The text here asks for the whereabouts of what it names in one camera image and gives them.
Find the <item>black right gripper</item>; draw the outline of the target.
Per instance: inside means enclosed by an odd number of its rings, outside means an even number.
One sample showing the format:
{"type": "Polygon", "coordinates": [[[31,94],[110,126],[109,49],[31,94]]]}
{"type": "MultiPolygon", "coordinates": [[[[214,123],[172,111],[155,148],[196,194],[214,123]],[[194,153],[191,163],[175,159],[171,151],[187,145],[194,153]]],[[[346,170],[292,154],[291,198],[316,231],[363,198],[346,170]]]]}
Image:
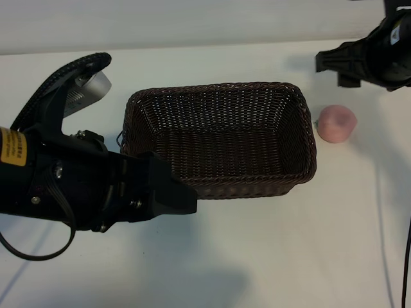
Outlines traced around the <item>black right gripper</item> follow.
{"type": "Polygon", "coordinates": [[[321,51],[315,57],[316,72],[337,72],[339,87],[361,87],[361,81],[388,91],[410,86],[410,18],[382,24],[356,42],[321,51]],[[357,73],[353,78],[342,73],[357,73]]]}

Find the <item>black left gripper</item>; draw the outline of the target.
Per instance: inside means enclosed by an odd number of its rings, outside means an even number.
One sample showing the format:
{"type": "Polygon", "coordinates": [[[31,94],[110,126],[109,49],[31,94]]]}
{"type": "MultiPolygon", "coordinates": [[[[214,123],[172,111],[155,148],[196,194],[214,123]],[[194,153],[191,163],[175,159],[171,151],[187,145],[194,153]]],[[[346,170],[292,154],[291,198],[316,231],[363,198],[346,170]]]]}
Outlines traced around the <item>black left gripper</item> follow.
{"type": "Polygon", "coordinates": [[[134,158],[114,153],[99,137],[77,143],[78,149],[50,141],[36,146],[30,195],[40,203],[30,207],[31,217],[105,232],[117,222],[197,212],[197,192],[158,154],[147,151],[134,158]],[[166,194],[156,194],[152,202],[154,187],[166,194]]]}

